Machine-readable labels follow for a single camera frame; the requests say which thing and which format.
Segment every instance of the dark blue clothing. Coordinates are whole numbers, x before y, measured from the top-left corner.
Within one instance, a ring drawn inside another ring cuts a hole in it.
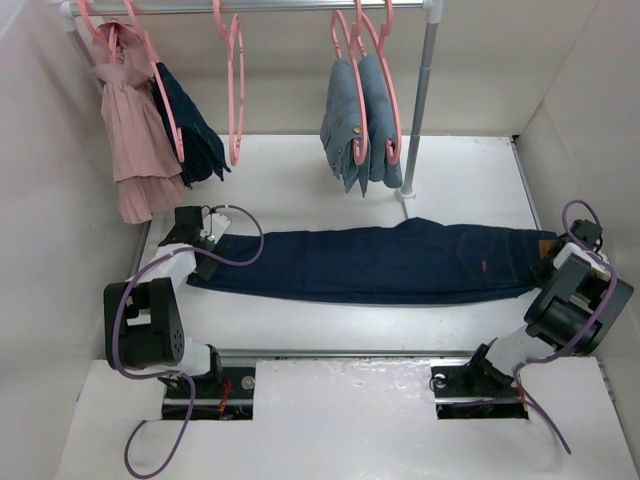
[[[275,232],[248,267],[220,265],[189,284],[274,298],[379,305],[439,305],[517,297],[552,232],[413,218],[393,228]],[[216,252],[247,260],[257,237],[225,235]]]
[[[198,108],[186,94],[178,81],[171,75],[164,63],[158,63],[158,73],[167,92],[176,127],[182,129],[184,144],[184,163],[182,164],[182,180],[187,187],[193,182],[202,182],[215,173],[220,180],[224,180],[224,170],[230,172],[224,157],[224,145],[216,132],[204,121]],[[173,151],[176,151],[169,124],[169,117],[162,101],[162,95],[157,84],[153,84],[153,100],[162,117],[162,123],[171,141]]]

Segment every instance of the hanging rail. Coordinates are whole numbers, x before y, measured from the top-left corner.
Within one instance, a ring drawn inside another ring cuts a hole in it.
[[[70,17],[78,17],[80,11],[75,2],[65,2],[65,10]],[[225,12],[284,12],[307,10],[336,10],[353,8],[353,0],[224,0]],[[92,3],[90,15],[126,15],[120,3]],[[384,0],[362,0],[364,8],[384,8]],[[393,8],[424,8],[423,0],[394,0]],[[139,15],[176,15],[188,13],[211,13],[211,2],[150,3],[136,2]]]

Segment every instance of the white wall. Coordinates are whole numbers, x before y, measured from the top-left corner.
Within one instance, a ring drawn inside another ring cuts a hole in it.
[[[44,2],[19,3],[0,8],[0,476],[44,480],[137,230],[116,212],[88,72]]]
[[[622,278],[640,289],[639,24],[637,0],[600,0],[518,150],[543,225],[560,228],[563,204],[588,200],[605,226],[605,247]],[[636,293],[599,349],[636,462],[639,313]]]
[[[596,3],[446,0],[424,131],[520,133]],[[381,12],[372,13],[376,24],[380,18]],[[335,58],[330,12],[246,13],[241,19],[247,131],[318,132]],[[425,19],[420,10],[398,9],[386,47],[405,133],[411,128]],[[205,117],[215,129],[226,131],[226,54],[213,15],[142,20]]]

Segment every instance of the pink garment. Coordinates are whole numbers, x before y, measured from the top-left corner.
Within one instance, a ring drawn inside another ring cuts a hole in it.
[[[150,91],[153,70],[134,30],[118,22],[98,27],[106,38],[117,35],[115,61],[104,43],[94,40],[93,71],[105,82],[102,118],[111,142],[118,210],[127,223],[151,220],[151,214],[182,202],[182,167],[176,158]]]

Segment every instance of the clothing rack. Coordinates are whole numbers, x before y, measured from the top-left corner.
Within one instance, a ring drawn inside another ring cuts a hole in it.
[[[75,18],[80,16],[80,11],[75,2],[64,0],[48,0],[60,15],[62,27],[68,33],[76,50],[93,66],[93,59],[78,32]],[[424,109],[429,89],[431,75],[431,62],[433,49],[436,43],[438,24],[442,17],[444,0],[393,0],[394,8],[421,8],[426,11],[427,26],[424,34],[422,59],[418,74],[418,87],[416,101],[413,109],[413,121],[411,123],[411,138],[407,163],[402,187],[396,190],[396,198],[402,203],[405,217],[414,216],[414,202],[416,192],[413,188],[413,178],[418,158],[420,145],[420,131],[424,118]],[[136,3],[138,15],[178,15],[212,13],[213,5],[209,2],[176,2],[176,3]],[[310,11],[310,10],[336,10],[351,9],[354,2],[350,0],[223,0],[225,12],[281,12],[281,11]],[[384,8],[383,0],[362,0],[363,8]],[[119,3],[92,3],[92,16],[124,16],[127,10]]]

